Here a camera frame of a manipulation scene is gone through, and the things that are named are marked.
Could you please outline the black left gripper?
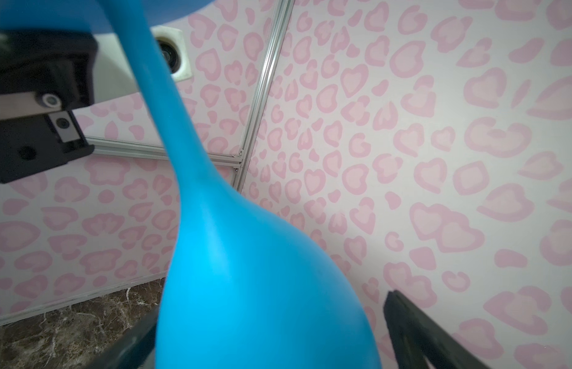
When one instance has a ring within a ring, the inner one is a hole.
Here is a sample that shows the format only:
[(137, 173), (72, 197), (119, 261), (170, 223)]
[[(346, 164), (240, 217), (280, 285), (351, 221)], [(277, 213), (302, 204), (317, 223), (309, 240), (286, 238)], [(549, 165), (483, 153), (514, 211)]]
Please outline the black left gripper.
[(73, 112), (94, 102), (89, 33), (0, 30), (0, 184), (92, 154)]

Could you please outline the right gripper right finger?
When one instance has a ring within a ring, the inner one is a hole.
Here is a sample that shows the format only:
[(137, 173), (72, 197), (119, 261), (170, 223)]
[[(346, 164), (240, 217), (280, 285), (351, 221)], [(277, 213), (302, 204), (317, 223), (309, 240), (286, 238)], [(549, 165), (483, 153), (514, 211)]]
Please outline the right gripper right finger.
[(388, 292), (383, 312), (398, 367), (488, 369), (400, 291)]

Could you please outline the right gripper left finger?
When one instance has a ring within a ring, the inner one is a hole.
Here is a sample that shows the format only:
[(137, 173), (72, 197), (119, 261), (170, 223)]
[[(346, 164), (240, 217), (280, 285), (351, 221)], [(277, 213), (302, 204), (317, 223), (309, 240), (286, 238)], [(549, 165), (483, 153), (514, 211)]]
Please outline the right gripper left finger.
[(154, 368), (158, 313), (159, 308), (155, 307), (86, 368)]

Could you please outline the blue wine glass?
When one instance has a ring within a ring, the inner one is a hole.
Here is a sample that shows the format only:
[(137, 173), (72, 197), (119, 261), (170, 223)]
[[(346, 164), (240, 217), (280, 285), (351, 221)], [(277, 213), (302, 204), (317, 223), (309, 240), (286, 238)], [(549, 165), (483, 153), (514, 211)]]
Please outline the blue wine glass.
[(201, 145), (151, 28), (204, 6), (0, 1), (0, 30), (114, 33), (124, 51), (180, 195), (155, 367), (378, 368), (371, 326), (338, 266), (306, 234), (243, 198)]

